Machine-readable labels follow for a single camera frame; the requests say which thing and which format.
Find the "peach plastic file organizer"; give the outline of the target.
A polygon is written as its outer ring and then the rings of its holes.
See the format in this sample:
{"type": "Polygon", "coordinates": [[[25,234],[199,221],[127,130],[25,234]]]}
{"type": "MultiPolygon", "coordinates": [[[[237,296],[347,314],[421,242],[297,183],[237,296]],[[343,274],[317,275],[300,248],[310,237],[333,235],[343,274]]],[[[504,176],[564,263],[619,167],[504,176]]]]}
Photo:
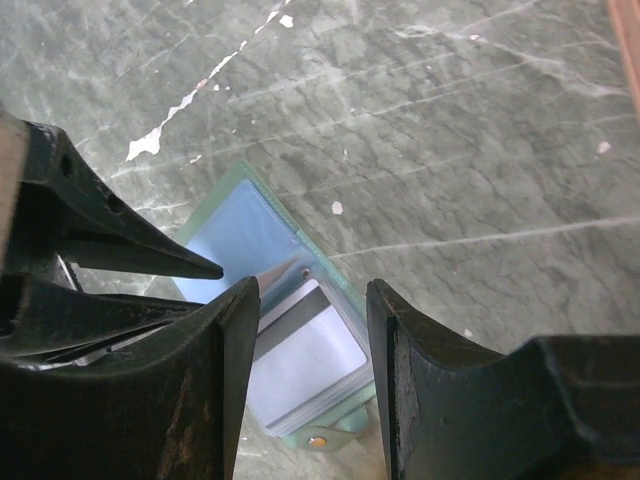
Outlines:
{"type": "Polygon", "coordinates": [[[608,0],[608,13],[631,92],[636,116],[640,110],[639,0],[608,0]]]}

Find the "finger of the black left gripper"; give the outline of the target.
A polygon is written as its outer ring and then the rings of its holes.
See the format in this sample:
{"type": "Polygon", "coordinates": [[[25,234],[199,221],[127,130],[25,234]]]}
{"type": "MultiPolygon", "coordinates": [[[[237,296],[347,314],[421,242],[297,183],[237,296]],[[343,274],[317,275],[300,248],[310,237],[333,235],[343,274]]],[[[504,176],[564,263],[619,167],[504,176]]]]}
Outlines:
{"type": "Polygon", "coordinates": [[[88,269],[222,278],[119,198],[67,133],[1,115],[1,271],[51,277],[57,258],[88,269]]]}
{"type": "Polygon", "coordinates": [[[1,278],[1,354],[24,357],[79,347],[188,315],[199,303],[88,294],[32,275],[1,278]]]}

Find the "green card holder wallet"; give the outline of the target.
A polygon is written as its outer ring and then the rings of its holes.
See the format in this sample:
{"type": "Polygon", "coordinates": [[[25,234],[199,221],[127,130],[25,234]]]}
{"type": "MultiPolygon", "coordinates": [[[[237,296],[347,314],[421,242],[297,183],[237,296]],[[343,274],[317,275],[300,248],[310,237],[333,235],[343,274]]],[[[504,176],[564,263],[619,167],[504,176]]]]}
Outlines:
{"type": "Polygon", "coordinates": [[[364,350],[367,363],[322,394],[324,411],[284,436],[287,446],[335,452],[362,435],[370,423],[366,404],[375,395],[364,298],[293,219],[275,193],[245,161],[236,162],[196,208],[175,239],[224,268],[222,279],[177,277],[181,296],[207,303],[241,278],[259,282],[261,319],[305,282],[316,280],[364,350]]]}

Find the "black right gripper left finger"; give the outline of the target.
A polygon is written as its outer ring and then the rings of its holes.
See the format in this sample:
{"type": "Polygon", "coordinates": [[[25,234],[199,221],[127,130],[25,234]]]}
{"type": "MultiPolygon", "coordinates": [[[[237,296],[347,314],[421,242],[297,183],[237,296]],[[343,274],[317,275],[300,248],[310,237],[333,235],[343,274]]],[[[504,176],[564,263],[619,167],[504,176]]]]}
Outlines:
{"type": "Polygon", "coordinates": [[[1,363],[5,479],[229,479],[259,320],[258,282],[95,363],[1,363]]]}

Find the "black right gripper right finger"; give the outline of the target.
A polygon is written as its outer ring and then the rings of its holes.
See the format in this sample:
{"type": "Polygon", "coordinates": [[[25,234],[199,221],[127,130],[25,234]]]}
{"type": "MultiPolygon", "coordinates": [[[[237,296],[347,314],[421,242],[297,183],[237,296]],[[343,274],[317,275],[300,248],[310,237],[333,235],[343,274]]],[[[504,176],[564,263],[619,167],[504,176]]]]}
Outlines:
{"type": "Polygon", "coordinates": [[[391,479],[635,479],[639,339],[537,336],[510,354],[366,293],[391,479]]]}

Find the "silver magnetic stripe card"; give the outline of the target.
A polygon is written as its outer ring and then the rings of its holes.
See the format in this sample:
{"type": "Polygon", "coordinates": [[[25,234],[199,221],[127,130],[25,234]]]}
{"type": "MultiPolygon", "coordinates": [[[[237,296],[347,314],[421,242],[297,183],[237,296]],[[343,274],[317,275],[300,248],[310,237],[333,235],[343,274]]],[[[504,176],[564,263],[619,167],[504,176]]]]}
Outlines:
{"type": "Polygon", "coordinates": [[[319,397],[366,363],[353,333],[311,279],[261,319],[249,409],[269,435],[287,435],[322,413],[319,397]]]}

